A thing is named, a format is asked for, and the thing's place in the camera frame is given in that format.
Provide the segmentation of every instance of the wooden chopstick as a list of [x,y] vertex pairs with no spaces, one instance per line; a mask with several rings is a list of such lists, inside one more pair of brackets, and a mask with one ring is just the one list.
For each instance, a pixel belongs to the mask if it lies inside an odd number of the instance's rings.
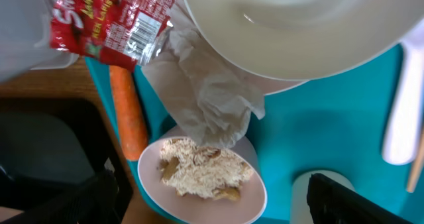
[[406,186],[406,191],[413,193],[415,187],[417,186],[421,171],[423,170],[424,165],[424,129],[421,132],[421,138],[419,141],[417,158],[413,161],[411,172],[409,173],[409,179]]

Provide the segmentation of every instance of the teal cutting board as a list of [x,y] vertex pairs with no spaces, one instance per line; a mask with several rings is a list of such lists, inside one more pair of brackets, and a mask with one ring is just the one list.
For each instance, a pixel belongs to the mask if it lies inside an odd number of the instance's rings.
[[[117,133],[108,67],[90,58],[85,61]],[[401,61],[402,49],[395,46],[359,68],[265,98],[265,118],[253,117],[246,134],[258,153],[268,190],[259,223],[286,223],[293,179],[314,169],[334,170],[360,195],[413,223],[423,222],[424,181],[414,194],[407,193],[409,165],[389,165],[380,155]],[[140,70],[134,80],[153,142],[175,122]],[[170,217],[146,195],[136,165],[129,162],[143,198]]]

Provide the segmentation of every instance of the barcode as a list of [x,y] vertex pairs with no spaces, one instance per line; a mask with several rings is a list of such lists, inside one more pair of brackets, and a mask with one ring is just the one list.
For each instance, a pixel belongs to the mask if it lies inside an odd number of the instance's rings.
[[124,54],[141,60],[143,54],[149,54],[152,49],[154,39],[158,34],[161,23],[150,18],[143,12],[139,12],[130,30],[129,39],[124,49]]

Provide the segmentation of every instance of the red snack package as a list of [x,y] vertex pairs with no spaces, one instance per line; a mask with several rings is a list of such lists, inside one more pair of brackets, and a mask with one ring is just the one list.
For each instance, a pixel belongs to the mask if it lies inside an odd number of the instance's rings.
[[57,0],[50,47],[133,71],[147,63],[175,0]]

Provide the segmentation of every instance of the pink bowl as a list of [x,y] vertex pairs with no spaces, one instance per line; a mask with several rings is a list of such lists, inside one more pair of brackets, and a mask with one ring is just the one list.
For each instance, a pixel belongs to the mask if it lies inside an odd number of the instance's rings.
[[231,150],[253,169],[251,179],[240,190],[241,199],[232,202],[226,199],[213,201],[193,195],[178,197],[175,188],[165,186],[159,171],[160,150],[165,140],[187,137],[177,126],[149,145],[138,161],[138,177],[149,197],[163,210],[187,223],[252,223],[264,212],[267,193],[259,174],[258,157],[246,137],[240,139]]

